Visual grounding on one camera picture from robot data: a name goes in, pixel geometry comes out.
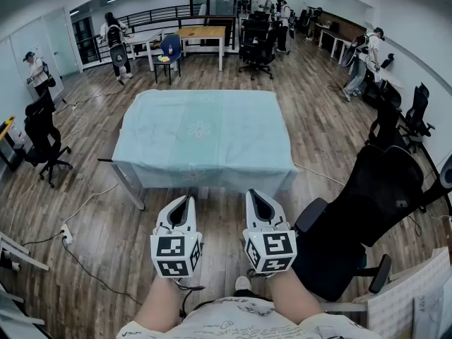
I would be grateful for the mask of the round white table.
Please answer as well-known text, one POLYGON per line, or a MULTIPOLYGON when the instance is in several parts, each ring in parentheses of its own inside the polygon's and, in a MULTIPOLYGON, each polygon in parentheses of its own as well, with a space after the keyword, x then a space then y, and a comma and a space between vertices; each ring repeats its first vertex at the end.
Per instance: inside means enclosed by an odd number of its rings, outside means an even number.
POLYGON ((371 72, 374 74, 376 82, 386 81, 394 87, 404 88, 403 84, 391 72, 382 67, 379 70, 371 70, 371 72))

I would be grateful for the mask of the large black mesh office chair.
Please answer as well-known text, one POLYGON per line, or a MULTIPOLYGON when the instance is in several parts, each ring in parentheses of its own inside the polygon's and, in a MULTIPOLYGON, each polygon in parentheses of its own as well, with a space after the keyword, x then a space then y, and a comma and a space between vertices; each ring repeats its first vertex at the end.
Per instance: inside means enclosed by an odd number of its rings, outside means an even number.
POLYGON ((384 254, 378 266, 369 268, 366 249, 417 209, 423 180, 408 151, 364 146, 338 197, 331 202, 316 198, 294 224, 292 269, 305 288, 335 302, 354 277, 370 277, 369 291, 379 293, 392 260, 384 254))

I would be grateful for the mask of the white metal frame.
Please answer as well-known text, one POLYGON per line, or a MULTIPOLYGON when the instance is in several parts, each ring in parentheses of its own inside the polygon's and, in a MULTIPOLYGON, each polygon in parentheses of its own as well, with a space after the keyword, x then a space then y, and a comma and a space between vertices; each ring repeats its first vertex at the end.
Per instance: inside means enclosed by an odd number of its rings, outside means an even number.
POLYGON ((15 256, 21 259, 24 262, 30 263, 37 268, 48 271, 49 266, 45 265, 33 257, 30 256, 30 251, 26 249, 24 246, 21 246, 19 243, 15 242, 4 233, 0 232, 0 251, 2 250, 8 251, 12 256, 15 256))

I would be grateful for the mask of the white desk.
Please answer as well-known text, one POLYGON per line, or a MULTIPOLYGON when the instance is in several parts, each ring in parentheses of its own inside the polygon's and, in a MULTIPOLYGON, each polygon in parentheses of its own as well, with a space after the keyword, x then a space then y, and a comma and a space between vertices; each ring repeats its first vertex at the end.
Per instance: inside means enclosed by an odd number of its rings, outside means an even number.
POLYGON ((381 339, 408 338, 412 332, 414 298, 445 281, 450 273, 448 249, 441 247, 433 250, 423 263, 400 273, 379 293, 362 295, 352 302, 366 307, 367 328, 381 339))

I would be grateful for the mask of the black metal railing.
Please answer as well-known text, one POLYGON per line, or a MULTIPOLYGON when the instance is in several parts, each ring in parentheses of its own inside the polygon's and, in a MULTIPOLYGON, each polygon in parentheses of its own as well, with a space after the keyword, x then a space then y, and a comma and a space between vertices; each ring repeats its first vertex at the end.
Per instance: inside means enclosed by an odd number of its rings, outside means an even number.
MULTIPOLYGON (((213 4, 206 0, 202 4, 187 4, 140 11, 117 18, 128 27, 127 36, 132 37, 139 32, 150 32, 157 35, 151 40, 152 50, 156 49, 155 41, 176 32, 185 26, 223 26, 225 27, 225 49, 235 52, 238 48, 237 17, 234 9, 226 13, 215 13, 213 4)), ((82 18, 73 18, 72 27, 78 53, 82 65, 105 63, 109 58, 107 44, 100 41, 100 27, 105 22, 105 15, 99 13, 82 18)))

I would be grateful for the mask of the person's white printed shirt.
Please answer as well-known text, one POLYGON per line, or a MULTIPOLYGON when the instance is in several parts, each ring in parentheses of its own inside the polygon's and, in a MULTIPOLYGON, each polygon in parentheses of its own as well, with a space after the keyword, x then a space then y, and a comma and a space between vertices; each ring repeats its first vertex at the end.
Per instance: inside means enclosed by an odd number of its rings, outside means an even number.
POLYGON ((226 297, 192 311, 166 333, 151 331, 135 321, 116 339, 381 339, 343 315, 317 314, 295 324, 280 315, 272 302, 226 297))

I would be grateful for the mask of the white door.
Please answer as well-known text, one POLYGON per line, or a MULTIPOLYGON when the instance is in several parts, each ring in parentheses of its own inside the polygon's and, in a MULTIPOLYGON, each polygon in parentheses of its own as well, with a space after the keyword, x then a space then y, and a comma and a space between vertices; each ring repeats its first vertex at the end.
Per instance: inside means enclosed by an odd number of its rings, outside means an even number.
POLYGON ((73 50, 66 13, 57 9, 43 17, 44 28, 49 38, 51 54, 55 60, 58 75, 67 78, 79 73, 76 55, 73 50))

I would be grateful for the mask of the blue chair black legs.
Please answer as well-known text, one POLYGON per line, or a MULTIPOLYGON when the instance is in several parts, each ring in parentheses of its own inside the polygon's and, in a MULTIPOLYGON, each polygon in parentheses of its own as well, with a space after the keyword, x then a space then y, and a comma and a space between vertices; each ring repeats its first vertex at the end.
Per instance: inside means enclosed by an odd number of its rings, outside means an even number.
POLYGON ((164 74, 169 77, 169 84, 172 84, 171 66, 175 65, 176 71, 181 76, 180 58, 182 56, 182 43, 178 34, 168 34, 160 43, 162 54, 153 57, 155 67, 155 82, 157 79, 157 67, 163 66, 164 74))

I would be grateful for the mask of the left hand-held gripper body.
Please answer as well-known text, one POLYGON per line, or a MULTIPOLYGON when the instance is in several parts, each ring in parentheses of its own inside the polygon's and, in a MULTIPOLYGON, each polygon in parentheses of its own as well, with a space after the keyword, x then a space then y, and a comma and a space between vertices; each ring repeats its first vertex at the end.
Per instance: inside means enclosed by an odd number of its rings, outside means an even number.
POLYGON ((202 254, 200 232, 182 232, 165 226, 154 229, 150 236, 153 265, 161 278, 190 278, 202 254))

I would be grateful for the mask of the light blue flower-print tablecloth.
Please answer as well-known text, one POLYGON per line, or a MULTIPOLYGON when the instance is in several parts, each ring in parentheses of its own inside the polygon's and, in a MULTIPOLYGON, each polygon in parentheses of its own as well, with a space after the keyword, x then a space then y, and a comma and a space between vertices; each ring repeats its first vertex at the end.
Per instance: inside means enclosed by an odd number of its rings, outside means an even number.
POLYGON ((277 96, 262 90, 143 91, 124 115, 112 160, 145 188, 274 196, 298 174, 277 96))

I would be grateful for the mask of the person's left forearm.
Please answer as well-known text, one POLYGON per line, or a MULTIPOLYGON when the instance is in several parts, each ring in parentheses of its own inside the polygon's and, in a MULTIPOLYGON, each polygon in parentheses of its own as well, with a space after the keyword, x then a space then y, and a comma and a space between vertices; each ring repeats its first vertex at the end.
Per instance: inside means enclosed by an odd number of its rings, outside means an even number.
POLYGON ((134 321, 150 331, 166 333, 178 325, 181 303, 182 294, 175 281, 157 275, 134 321))

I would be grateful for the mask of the yellow-top cabinet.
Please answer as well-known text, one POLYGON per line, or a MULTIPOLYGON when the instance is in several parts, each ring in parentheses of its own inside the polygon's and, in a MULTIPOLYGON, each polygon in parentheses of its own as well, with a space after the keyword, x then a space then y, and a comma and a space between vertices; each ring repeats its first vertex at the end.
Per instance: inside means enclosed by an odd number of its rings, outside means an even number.
POLYGON ((19 152, 25 147, 23 132, 16 126, 15 116, 11 115, 0 125, 0 158, 10 171, 16 171, 23 161, 19 152))

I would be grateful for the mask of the wooden wall counter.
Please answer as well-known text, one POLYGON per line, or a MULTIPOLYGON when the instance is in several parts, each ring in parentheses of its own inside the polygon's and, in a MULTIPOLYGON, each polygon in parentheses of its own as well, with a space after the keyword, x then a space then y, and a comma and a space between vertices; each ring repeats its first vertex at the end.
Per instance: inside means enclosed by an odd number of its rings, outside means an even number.
POLYGON ((343 57, 346 47, 366 28, 332 13, 323 12, 317 20, 315 37, 320 49, 326 50, 332 59, 343 57))

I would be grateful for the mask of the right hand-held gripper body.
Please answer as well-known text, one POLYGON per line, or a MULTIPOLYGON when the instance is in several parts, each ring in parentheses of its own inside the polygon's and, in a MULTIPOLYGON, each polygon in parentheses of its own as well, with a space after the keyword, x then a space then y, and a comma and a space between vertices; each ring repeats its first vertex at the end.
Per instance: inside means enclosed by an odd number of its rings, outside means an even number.
POLYGON ((297 256, 294 230, 245 229, 244 252, 255 274, 276 274, 288 271, 297 256))

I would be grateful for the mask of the light wooden table white legs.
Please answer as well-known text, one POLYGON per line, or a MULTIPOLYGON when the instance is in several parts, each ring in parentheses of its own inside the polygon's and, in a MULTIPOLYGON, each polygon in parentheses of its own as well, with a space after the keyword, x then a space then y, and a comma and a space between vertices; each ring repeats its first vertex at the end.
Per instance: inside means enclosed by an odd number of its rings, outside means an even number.
POLYGON ((187 56, 185 42, 188 40, 218 41, 218 70, 222 71, 225 47, 225 26, 184 26, 176 31, 181 39, 183 57, 187 56))

